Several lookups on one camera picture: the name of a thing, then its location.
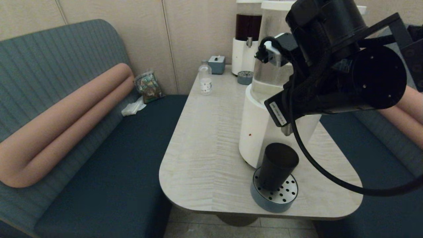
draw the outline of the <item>drink dispenser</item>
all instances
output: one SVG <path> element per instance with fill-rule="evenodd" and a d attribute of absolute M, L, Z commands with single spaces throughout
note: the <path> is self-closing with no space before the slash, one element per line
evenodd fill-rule
<path fill-rule="evenodd" d="M 289 31 L 285 23 L 285 16 L 294 1 L 263 1 L 262 19 L 259 39 L 266 36 L 277 36 Z M 276 66 L 282 60 L 280 54 L 274 54 L 273 59 L 266 64 L 255 61 L 253 82 L 245 91 L 244 108 L 239 138 L 239 151 L 244 160 L 252 167 L 258 168 L 262 164 L 266 146 L 272 143 L 282 143 L 292 147 L 298 154 L 301 150 L 290 127 L 283 127 L 282 131 L 275 125 L 269 115 L 264 101 L 283 90 L 283 85 L 293 73 L 291 64 L 283 67 Z M 298 131 L 304 144 L 307 144 L 313 134 L 321 115 L 309 115 L 299 118 Z"/>
<path fill-rule="evenodd" d="M 232 45 L 232 73 L 253 72 L 258 48 L 262 0 L 237 0 L 236 30 Z"/>

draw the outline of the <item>table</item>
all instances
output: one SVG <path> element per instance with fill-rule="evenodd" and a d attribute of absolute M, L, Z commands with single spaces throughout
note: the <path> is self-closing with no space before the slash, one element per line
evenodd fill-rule
<path fill-rule="evenodd" d="M 160 166 L 160 185 L 174 205 L 216 215 L 315 220 L 341 219 L 360 206 L 361 194 L 327 179 L 300 153 L 292 173 L 299 192 L 291 208 L 271 213 L 259 207 L 250 194 L 255 169 L 238 149 L 246 86 L 237 83 L 230 66 L 212 80 L 213 92 L 204 96 L 196 78 Z M 320 122 L 307 148 L 330 173 L 361 186 L 356 171 Z"/>

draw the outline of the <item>black cup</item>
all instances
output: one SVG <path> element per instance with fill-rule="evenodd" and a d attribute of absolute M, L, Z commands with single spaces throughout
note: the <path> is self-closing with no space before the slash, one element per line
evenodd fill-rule
<path fill-rule="evenodd" d="M 264 151 L 258 182 L 261 187 L 277 190 L 298 165 L 298 154 L 282 143 L 272 143 Z"/>

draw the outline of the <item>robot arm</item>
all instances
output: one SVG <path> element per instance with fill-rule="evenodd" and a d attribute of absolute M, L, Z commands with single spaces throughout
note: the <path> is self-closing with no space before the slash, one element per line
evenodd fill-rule
<path fill-rule="evenodd" d="M 286 22 L 292 34 L 264 38 L 256 54 L 257 59 L 267 63 L 277 49 L 283 58 L 280 66 L 290 62 L 294 68 L 284 90 L 265 101 L 275 124 L 292 127 L 306 158 L 323 175 L 346 189 L 365 195 L 392 196 L 421 186 L 423 175 L 404 186 L 386 190 L 361 188 L 336 178 L 308 153 L 295 120 L 308 114 L 385 109 L 397 104 L 406 89 L 407 74 L 401 58 L 384 46 L 394 42 L 418 91 L 423 91 L 422 27 L 406 29 L 398 13 L 367 27 L 353 0 L 298 0 Z M 391 29 L 392 35 L 367 39 L 385 27 Z M 268 42 L 273 52 L 267 50 Z"/>

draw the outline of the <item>floor tile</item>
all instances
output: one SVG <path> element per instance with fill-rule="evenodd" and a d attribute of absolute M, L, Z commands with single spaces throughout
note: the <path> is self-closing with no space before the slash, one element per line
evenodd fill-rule
<path fill-rule="evenodd" d="M 288 229 L 170 222 L 165 238 L 290 238 Z"/>
<path fill-rule="evenodd" d="M 289 229 L 291 238 L 318 238 L 316 230 L 312 229 Z"/>
<path fill-rule="evenodd" d="M 172 207 L 169 216 L 169 222 L 185 222 L 185 223 L 197 223 L 197 224 L 217 224 L 217 225 L 227 225 L 216 215 L 212 214 L 200 214 L 200 213 L 191 213 L 188 211 L 181 210 L 176 206 Z M 252 224 L 248 225 L 249 227 L 260 227 L 260 219 L 257 219 Z"/>
<path fill-rule="evenodd" d="M 261 217 L 261 227 L 314 229 L 310 220 Z"/>

